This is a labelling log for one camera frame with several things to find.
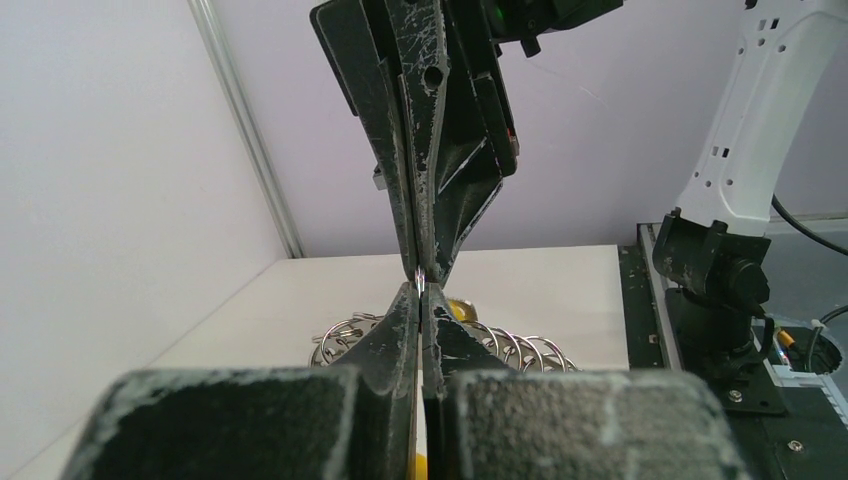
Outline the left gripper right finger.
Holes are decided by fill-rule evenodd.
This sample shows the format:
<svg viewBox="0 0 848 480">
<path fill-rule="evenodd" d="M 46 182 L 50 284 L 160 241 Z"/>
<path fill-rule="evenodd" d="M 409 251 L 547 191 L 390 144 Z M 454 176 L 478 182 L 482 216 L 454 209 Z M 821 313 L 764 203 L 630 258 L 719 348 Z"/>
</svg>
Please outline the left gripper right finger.
<svg viewBox="0 0 848 480">
<path fill-rule="evenodd" d="M 745 479 L 717 398 L 662 369 L 520 372 L 421 290 L 432 479 Z"/>
</svg>

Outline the right circuit board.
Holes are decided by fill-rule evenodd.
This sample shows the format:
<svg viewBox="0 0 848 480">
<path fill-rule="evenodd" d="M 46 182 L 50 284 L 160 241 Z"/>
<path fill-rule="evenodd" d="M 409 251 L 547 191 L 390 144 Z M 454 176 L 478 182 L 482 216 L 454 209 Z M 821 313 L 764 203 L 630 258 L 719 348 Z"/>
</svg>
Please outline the right circuit board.
<svg viewBox="0 0 848 480">
<path fill-rule="evenodd" d="M 787 330 L 778 329 L 773 336 L 773 343 L 781 365 L 794 371 L 806 370 L 804 347 Z"/>
</svg>

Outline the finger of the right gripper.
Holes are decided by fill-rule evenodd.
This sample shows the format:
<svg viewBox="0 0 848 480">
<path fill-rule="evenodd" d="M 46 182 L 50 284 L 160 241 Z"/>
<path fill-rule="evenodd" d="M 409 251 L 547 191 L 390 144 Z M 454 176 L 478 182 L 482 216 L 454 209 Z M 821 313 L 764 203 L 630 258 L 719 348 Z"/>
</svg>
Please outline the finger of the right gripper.
<svg viewBox="0 0 848 480">
<path fill-rule="evenodd" d="M 385 3 L 326 1 L 313 8 L 310 22 L 349 107 L 364 128 L 383 175 L 405 274 L 418 264 L 414 221 L 406 184 L 403 116 L 394 91 L 392 67 L 373 38 L 372 18 Z"/>
<path fill-rule="evenodd" d="M 445 285 L 460 247 L 517 169 L 514 122 L 478 1 L 390 1 L 397 51 L 402 258 Z"/>
</svg>

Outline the yellow tag key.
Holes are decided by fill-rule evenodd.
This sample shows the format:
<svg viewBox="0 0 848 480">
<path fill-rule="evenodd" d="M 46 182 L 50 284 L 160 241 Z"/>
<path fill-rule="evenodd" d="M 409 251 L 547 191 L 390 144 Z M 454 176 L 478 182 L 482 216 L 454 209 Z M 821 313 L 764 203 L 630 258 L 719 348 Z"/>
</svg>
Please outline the yellow tag key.
<svg viewBox="0 0 848 480">
<path fill-rule="evenodd" d="M 476 307 L 472 303 L 462 299 L 449 298 L 448 304 L 452 315 L 458 322 L 472 324 L 479 321 Z"/>
</svg>

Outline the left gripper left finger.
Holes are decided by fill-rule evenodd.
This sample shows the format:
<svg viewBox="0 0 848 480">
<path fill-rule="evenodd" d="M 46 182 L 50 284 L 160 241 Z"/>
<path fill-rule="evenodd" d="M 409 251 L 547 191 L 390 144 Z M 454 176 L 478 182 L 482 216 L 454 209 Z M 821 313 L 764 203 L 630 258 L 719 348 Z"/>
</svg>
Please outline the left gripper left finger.
<svg viewBox="0 0 848 480">
<path fill-rule="evenodd" d="M 65 479 L 409 479 L 415 472 L 419 294 L 313 368 L 169 368 L 118 378 Z"/>
</svg>

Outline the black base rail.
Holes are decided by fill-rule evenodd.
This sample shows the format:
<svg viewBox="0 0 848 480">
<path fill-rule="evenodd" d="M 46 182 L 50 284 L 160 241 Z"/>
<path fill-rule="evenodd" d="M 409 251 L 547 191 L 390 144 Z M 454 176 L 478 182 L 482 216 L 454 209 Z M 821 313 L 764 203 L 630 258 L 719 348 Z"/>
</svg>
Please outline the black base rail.
<svg viewBox="0 0 848 480">
<path fill-rule="evenodd" d="M 817 334 L 785 347 L 765 310 L 766 237 L 667 216 L 618 251 L 629 365 L 704 388 L 754 479 L 843 479 L 847 400 L 811 370 Z"/>
</svg>

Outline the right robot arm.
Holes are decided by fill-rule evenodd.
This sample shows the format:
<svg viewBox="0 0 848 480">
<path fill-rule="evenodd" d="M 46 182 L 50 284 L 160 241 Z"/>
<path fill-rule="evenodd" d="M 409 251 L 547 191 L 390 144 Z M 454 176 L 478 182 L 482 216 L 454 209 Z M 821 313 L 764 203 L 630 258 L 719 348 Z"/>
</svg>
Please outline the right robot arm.
<svg viewBox="0 0 848 480">
<path fill-rule="evenodd" d="M 534 56 L 542 34 L 588 23 L 615 1 L 326 1 L 310 22 L 388 189 L 402 262 L 444 285 L 459 248 L 517 168 L 498 65 L 504 43 Z M 733 69 L 694 171 L 661 224 L 654 270 L 673 283 L 671 361 L 730 412 L 782 415 L 764 360 L 775 323 L 762 269 L 790 145 L 838 41 L 843 1 L 749 1 Z"/>
</svg>

